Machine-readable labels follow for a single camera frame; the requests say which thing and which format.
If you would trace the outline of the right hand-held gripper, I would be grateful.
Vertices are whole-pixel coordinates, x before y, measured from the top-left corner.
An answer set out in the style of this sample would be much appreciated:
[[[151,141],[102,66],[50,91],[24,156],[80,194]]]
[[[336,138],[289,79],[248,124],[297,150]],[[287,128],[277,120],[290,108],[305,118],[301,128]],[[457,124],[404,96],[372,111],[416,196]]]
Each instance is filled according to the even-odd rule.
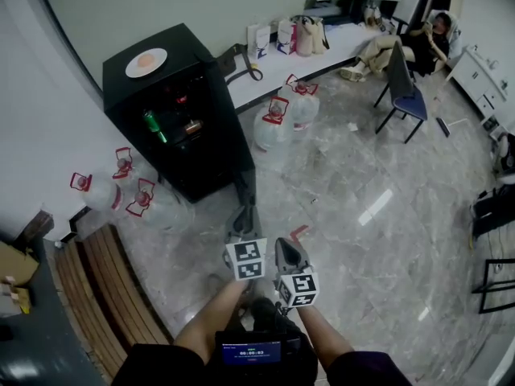
[[[312,305],[319,295],[319,276],[303,246],[279,237],[275,242],[274,287],[288,308]]]

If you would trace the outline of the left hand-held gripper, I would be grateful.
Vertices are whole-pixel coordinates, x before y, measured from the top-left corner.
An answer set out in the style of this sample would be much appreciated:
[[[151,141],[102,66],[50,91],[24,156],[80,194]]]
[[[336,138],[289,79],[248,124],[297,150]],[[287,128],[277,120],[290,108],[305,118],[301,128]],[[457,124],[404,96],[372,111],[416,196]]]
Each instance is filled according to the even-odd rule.
[[[243,236],[244,209],[237,209],[225,223],[223,260],[233,271],[236,281],[253,280],[265,276],[267,239],[262,237],[258,209],[252,205],[247,211],[247,237]]]

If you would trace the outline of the black mini fridge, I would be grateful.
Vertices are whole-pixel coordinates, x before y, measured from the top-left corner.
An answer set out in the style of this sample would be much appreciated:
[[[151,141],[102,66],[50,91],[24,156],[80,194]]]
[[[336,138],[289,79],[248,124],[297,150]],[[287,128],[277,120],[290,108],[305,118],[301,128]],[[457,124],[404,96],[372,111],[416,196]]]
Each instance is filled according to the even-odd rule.
[[[152,48],[167,51],[164,65],[129,78],[127,64]],[[102,91],[105,115],[189,202],[232,183],[242,206],[255,205],[255,165],[229,89],[216,59],[185,24],[106,60]],[[149,131],[142,117],[146,110],[155,113],[159,132]],[[187,136],[184,126],[190,120],[201,120],[203,127]]]

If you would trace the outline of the white round plate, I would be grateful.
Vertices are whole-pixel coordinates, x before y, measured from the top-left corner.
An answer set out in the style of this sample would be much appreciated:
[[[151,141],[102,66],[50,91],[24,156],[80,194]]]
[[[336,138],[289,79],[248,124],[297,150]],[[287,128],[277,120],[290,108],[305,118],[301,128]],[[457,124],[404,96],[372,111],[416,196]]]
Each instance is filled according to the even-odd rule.
[[[155,62],[152,66],[148,68],[139,68],[137,65],[138,57],[144,53],[151,53],[155,57]],[[152,48],[146,50],[138,55],[136,55],[126,66],[126,75],[129,78],[137,79],[147,75],[150,75],[152,72],[157,71],[161,66],[164,65],[168,57],[167,51],[162,48]]]

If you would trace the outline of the person's left forearm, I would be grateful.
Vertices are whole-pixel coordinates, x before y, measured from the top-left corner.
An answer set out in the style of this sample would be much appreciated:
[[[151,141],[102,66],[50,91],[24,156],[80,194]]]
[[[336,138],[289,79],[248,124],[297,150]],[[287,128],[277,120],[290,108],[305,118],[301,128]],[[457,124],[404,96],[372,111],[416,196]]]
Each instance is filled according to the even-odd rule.
[[[230,281],[186,324],[174,345],[193,351],[207,364],[216,345],[216,332],[223,331],[233,316],[246,281]]]

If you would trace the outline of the person's right forearm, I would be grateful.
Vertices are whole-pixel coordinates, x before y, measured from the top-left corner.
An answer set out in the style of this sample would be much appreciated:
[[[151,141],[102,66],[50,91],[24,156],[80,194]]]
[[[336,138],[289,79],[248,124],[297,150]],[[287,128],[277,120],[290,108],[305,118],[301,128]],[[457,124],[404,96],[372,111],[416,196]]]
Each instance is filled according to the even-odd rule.
[[[302,306],[297,311],[324,370],[328,370],[340,356],[354,352],[347,339],[315,306]]]

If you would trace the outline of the black chest-mounted display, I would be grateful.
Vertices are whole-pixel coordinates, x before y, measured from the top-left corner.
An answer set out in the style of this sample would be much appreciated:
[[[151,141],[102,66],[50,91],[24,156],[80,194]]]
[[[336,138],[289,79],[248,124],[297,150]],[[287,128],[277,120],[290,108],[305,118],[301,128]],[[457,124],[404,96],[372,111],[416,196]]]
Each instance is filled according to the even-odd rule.
[[[276,365],[294,358],[302,340],[298,335],[267,332],[216,333],[216,349],[229,366]]]

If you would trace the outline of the green drink can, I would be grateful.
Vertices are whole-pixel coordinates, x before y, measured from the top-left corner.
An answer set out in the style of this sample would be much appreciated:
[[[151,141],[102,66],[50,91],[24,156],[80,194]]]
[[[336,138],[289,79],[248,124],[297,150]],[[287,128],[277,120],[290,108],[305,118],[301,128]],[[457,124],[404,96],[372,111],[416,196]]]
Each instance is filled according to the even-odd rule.
[[[150,132],[157,133],[160,131],[159,123],[157,122],[155,113],[152,110],[146,110],[142,117]]]

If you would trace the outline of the wooden slatted bench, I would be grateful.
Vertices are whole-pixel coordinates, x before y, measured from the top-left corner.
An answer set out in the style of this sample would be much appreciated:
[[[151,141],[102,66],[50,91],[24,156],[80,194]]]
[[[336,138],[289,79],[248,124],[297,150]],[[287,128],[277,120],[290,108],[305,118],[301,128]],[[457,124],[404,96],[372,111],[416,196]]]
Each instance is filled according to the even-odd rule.
[[[117,229],[106,224],[85,238],[74,237],[55,254],[65,305],[86,351],[107,382],[135,344],[172,342],[144,293]]]

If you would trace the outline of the person's dark clothing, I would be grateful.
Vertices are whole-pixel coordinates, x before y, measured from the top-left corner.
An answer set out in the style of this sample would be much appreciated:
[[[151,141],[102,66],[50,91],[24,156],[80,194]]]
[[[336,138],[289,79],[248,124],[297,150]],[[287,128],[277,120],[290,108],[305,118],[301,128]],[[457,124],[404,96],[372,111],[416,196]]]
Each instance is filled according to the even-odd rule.
[[[307,336],[269,299],[254,301],[251,312],[254,335],[289,335],[296,355],[278,365],[228,365],[216,351],[205,364],[184,347],[137,344],[111,386],[315,386],[319,360]],[[383,352],[350,351],[325,372],[330,386],[412,386]]]

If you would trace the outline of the white paper bag pink side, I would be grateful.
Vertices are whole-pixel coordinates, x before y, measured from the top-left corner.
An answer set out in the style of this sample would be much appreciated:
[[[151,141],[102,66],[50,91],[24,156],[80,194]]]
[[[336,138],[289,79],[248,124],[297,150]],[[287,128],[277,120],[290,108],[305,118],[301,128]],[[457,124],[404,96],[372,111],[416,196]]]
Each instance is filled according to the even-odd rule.
[[[296,23],[289,19],[283,19],[278,23],[276,49],[283,55],[291,55],[296,50],[296,28]]]

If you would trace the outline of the blue seat black chair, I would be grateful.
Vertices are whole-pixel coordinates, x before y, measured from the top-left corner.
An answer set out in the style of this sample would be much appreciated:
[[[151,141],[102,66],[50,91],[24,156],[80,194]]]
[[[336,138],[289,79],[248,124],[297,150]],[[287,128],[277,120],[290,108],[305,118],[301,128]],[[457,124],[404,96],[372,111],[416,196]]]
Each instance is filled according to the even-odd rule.
[[[389,119],[398,111],[403,113],[403,119],[405,119],[406,116],[410,116],[418,121],[417,125],[404,141],[404,143],[407,144],[417,133],[422,124],[427,121],[428,116],[422,92],[415,85],[410,76],[410,71],[406,64],[406,57],[399,42],[396,42],[393,46],[386,68],[386,77],[386,86],[373,107],[376,108],[386,92],[389,91],[392,109],[385,120],[376,128],[375,134],[379,134]]]

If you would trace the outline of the dark brown wooden block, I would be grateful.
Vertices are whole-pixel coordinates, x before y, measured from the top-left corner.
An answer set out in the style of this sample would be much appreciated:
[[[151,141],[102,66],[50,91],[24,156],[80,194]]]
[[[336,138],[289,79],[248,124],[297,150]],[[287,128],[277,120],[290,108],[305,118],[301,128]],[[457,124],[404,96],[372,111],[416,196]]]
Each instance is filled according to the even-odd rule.
[[[34,218],[20,232],[16,241],[28,244],[37,237],[43,237],[54,228],[52,214],[47,211],[39,210]]]

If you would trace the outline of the black equipment bag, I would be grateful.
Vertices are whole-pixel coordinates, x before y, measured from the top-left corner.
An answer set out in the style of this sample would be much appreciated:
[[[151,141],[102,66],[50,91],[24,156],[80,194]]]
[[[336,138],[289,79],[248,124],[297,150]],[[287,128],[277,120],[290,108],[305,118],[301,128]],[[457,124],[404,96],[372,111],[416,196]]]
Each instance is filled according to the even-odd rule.
[[[474,239],[515,221],[515,184],[494,189],[490,197],[472,205]]]

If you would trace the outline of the small beige bag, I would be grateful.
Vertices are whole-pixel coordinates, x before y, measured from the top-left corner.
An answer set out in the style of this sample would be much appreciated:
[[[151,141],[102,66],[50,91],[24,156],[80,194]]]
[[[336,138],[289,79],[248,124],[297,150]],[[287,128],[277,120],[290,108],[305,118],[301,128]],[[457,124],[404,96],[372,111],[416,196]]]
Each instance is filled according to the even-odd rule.
[[[380,10],[381,0],[367,0],[363,9],[363,19],[367,28],[380,28],[382,16]]]

